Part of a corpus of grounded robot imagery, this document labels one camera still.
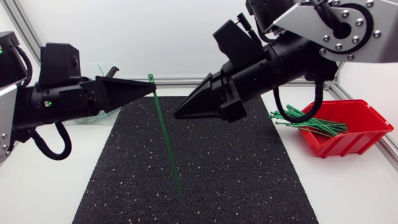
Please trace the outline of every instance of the silver metal plate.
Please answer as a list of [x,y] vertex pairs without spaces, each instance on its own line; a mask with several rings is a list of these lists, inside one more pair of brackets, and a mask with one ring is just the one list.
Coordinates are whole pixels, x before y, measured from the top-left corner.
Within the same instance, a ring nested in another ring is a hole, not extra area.
[[[373,17],[374,29],[372,33],[379,31],[379,37],[375,38],[372,36],[365,46],[351,53],[350,56],[349,54],[334,54],[327,50],[323,55],[325,58],[337,62],[398,62],[398,44],[396,41],[398,39],[398,3],[396,1],[377,0],[374,1],[372,7],[366,7],[367,1],[368,0],[340,0],[340,6],[344,6],[345,4],[358,4],[365,7]],[[340,44],[342,45],[341,51],[352,49],[357,45],[352,42],[354,36],[357,35],[359,41],[361,41],[365,28],[368,26],[365,20],[362,26],[358,27],[356,25],[356,20],[359,19],[359,17],[364,19],[364,16],[355,9],[344,7],[332,7],[332,9],[336,12],[336,15],[339,16],[341,22],[347,22],[353,29],[349,37],[340,40]],[[349,12],[347,18],[343,17],[344,10]],[[339,44],[336,43],[331,29],[319,18],[313,6],[295,5],[280,16],[274,24],[312,40],[324,46],[326,49],[336,50],[335,46]],[[328,42],[323,40],[326,35],[330,37]]]
[[[339,16],[339,20],[341,22],[351,24],[351,35],[345,39],[337,39],[333,35],[333,30],[325,25],[311,5],[300,6],[296,4],[274,21],[274,24],[312,40],[315,43],[324,46],[326,49],[336,50],[335,48],[338,44],[341,45],[340,51],[342,52],[356,47],[359,43],[353,43],[352,39],[354,36],[358,36],[361,41],[365,35],[367,24],[366,21],[364,21],[362,26],[356,26],[355,23],[358,19],[364,20],[364,16],[361,12],[355,9],[344,7],[333,7],[332,9],[336,15]],[[345,11],[349,12],[349,16],[347,18],[343,18],[342,16]]]
[[0,88],[0,163],[6,160],[7,147],[10,145],[16,97],[16,85]]

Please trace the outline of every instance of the cable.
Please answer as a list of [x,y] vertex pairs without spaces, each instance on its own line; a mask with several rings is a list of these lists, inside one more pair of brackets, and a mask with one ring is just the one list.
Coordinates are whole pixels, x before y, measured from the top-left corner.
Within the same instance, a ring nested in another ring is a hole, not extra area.
[[275,88],[274,89],[274,98],[275,98],[275,102],[276,102],[276,106],[280,112],[280,114],[285,118],[285,120],[291,122],[291,123],[304,123],[306,121],[308,121],[309,119],[313,118],[316,113],[318,112],[319,108],[322,105],[322,101],[323,101],[323,83],[325,81],[320,80],[320,81],[315,81],[315,101],[314,104],[311,108],[311,110],[303,115],[300,116],[298,118],[294,118],[291,117],[289,115],[286,114],[282,103],[280,102],[280,97],[279,97],[279,89]]
[[26,80],[20,86],[21,88],[24,88],[24,87],[27,87],[28,84],[30,83],[30,81],[32,80],[33,68],[32,68],[32,64],[31,64],[28,56],[26,55],[26,53],[18,46],[16,47],[16,49],[17,49],[19,55],[22,57],[22,59],[24,59],[24,62],[26,64],[26,69],[27,69]]
[[331,10],[327,0],[310,0],[322,21],[331,29],[339,31],[341,23],[336,14]]
[[264,41],[265,43],[270,43],[270,42],[272,42],[273,39],[268,38],[268,37],[261,31],[261,28],[260,28],[259,23],[257,22],[257,19],[256,19],[256,25],[257,25],[257,31],[258,31],[258,33],[259,33],[259,36],[260,36],[261,40]]
[[69,134],[65,127],[63,126],[62,122],[56,122],[55,126],[57,127],[58,133],[60,133],[63,142],[65,143],[65,148],[61,154],[56,154],[51,149],[47,146],[45,141],[42,139],[42,137],[37,133],[35,129],[29,130],[29,134],[32,137],[32,139],[35,141],[36,146],[40,149],[40,151],[43,152],[48,158],[60,161],[63,159],[66,159],[71,151],[72,151],[72,143],[69,138]]

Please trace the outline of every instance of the green cable tie bundle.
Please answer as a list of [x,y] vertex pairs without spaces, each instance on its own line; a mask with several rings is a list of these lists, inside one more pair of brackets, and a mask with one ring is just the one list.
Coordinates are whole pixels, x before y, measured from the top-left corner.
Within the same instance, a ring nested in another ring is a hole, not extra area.
[[[287,105],[287,110],[285,110],[286,114],[292,117],[299,117],[303,116],[304,113],[300,110],[294,108],[293,106]],[[269,115],[270,118],[276,119],[284,119],[284,117],[280,114],[279,111],[271,112]],[[284,124],[288,127],[303,129],[307,131],[311,131],[314,133],[318,133],[329,138],[333,136],[348,133],[348,128],[345,123],[339,123],[336,121],[328,121],[325,119],[318,119],[318,118],[311,118],[304,123],[281,123],[275,122],[275,124]]]

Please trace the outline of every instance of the metal frame bar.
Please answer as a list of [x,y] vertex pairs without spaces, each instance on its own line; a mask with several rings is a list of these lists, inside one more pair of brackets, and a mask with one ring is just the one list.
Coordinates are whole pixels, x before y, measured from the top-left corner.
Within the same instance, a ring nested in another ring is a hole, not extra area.
[[21,4],[18,0],[0,0],[0,2],[27,48],[32,53],[33,58],[40,64],[40,47],[43,45],[30,24]]
[[[40,64],[40,47],[42,46],[42,43],[34,32],[34,29],[26,17],[21,4],[18,0],[0,0],[0,2],[18,30],[18,33],[22,36],[23,41],[35,57],[35,60]],[[353,99],[353,97],[339,84],[339,74],[343,65],[344,62],[338,63],[339,69],[336,72],[335,79],[325,83],[325,90],[337,100]],[[194,88],[201,83],[203,78],[204,77],[157,78],[157,86],[159,88]],[[147,82],[146,77],[135,80]],[[313,82],[308,82],[304,77],[301,77],[285,86],[313,86]],[[390,135],[387,134],[378,143],[376,143],[376,146],[398,171],[398,144],[390,137]]]

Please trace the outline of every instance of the white wall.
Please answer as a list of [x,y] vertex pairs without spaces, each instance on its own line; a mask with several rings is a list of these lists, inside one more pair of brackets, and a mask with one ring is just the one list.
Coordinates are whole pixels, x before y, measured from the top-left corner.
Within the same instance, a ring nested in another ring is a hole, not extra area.
[[[340,77],[349,94],[368,102],[398,129],[398,63],[345,63]],[[398,130],[391,136],[398,141]]]
[[43,44],[68,42],[82,63],[114,62],[121,78],[217,72],[228,59],[212,34],[240,12],[249,17],[245,0],[20,2]]
[[14,31],[16,33],[20,43],[20,47],[26,52],[27,56],[30,59],[30,62],[32,62],[33,76],[30,85],[33,85],[35,82],[39,80],[40,67],[37,64],[37,62],[34,60],[32,54],[29,52],[29,49],[26,47],[25,43],[23,42],[22,37],[18,34],[10,18],[8,17],[6,11],[4,10],[2,5],[0,5],[0,32],[4,31]]

